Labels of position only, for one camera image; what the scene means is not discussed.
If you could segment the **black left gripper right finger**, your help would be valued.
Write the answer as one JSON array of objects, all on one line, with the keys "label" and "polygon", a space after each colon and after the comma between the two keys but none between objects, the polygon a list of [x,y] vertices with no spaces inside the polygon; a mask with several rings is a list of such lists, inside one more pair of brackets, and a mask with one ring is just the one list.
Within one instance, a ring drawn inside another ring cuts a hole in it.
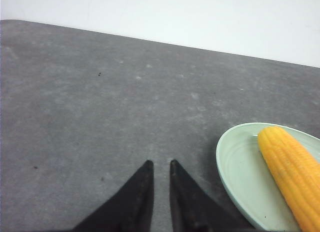
[{"label": "black left gripper right finger", "polygon": [[170,162],[170,211],[174,232],[251,232],[212,200],[178,160]]}]

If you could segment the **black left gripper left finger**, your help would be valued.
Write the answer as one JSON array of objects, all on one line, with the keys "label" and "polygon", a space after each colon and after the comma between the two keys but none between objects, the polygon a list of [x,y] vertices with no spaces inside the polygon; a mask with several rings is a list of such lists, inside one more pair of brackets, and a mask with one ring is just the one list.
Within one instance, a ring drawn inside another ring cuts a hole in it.
[{"label": "black left gripper left finger", "polygon": [[154,164],[146,160],[108,201],[73,232],[149,232],[154,206]]}]

